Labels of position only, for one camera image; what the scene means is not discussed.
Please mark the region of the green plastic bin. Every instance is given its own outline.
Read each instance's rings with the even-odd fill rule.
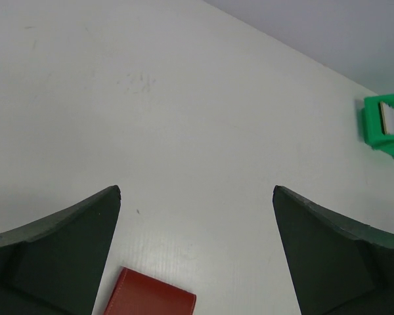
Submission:
[[[394,135],[383,133],[380,102],[394,107],[394,94],[366,97],[362,110],[365,143],[394,158]]]

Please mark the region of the table surface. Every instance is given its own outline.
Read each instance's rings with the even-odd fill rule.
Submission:
[[[394,232],[373,94],[202,1],[0,0],[0,232],[118,184],[94,314],[120,266],[196,315],[300,314],[273,188]]]

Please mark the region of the red object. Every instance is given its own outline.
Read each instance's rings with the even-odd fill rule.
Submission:
[[[104,315],[192,315],[196,296],[124,268]]]

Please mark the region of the black object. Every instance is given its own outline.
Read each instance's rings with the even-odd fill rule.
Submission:
[[[273,206],[302,315],[394,315],[394,234],[281,186]]]
[[[0,315],[90,315],[120,205],[112,186],[0,234]]]

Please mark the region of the gray wall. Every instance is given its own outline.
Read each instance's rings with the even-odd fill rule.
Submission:
[[[377,93],[394,93],[394,1],[206,2]]]

